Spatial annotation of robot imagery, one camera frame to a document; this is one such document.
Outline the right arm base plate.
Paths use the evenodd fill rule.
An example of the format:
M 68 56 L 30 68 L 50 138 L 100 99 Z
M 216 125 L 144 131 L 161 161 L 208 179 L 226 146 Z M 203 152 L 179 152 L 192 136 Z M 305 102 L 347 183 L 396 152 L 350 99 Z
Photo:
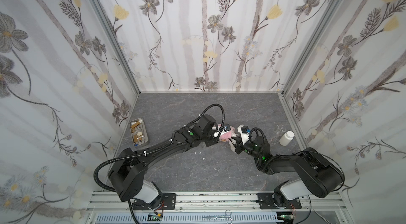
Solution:
M 286 199 L 281 193 L 258 193 L 256 201 L 261 210 L 297 210 L 302 209 L 298 198 L 293 200 Z

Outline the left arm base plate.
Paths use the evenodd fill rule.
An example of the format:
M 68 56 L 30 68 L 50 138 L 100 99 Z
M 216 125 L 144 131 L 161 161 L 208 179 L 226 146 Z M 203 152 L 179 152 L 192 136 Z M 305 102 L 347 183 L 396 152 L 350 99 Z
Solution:
M 131 203 L 133 210 L 174 210 L 176 206 L 177 195 L 175 193 L 163 193 L 151 203 L 145 203 L 140 199 L 135 199 Z

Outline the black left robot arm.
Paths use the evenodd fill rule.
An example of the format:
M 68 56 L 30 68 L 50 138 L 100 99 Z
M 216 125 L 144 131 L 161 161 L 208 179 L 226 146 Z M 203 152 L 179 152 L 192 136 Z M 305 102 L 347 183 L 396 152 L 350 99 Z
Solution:
M 201 143 L 206 146 L 217 144 L 225 125 L 224 112 L 220 104 L 211 104 L 196 119 L 175 130 L 168 140 L 140 151 L 123 150 L 119 157 L 104 161 L 95 168 L 95 183 L 104 190 L 115 192 L 122 202 L 127 202 L 132 219 L 137 224 L 133 209 L 136 201 L 142 201 L 149 210 L 164 207 L 161 190 L 154 182 L 144 178 L 148 169 Z

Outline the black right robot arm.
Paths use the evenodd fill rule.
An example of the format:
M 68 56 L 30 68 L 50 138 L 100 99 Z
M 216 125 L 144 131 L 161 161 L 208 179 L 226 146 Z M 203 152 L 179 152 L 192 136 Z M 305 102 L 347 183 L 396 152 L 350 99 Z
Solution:
M 309 195 L 325 198 L 344 183 L 344 173 L 311 147 L 294 154 L 273 155 L 262 136 L 246 143 L 241 137 L 232 137 L 230 142 L 235 153 L 244 152 L 254 157 L 257 169 L 264 174 L 297 173 L 297 180 L 287 181 L 275 189 L 283 199 Z

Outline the pink fleece teddy hoodie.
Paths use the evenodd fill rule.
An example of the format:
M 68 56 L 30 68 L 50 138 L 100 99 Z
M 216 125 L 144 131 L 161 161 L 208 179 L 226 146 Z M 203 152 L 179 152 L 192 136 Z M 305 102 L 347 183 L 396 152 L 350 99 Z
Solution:
M 235 128 L 230 125 L 225 125 L 222 128 L 221 134 L 219 136 L 219 140 L 221 142 L 229 141 L 232 137 L 236 137 L 237 133 L 235 132 Z

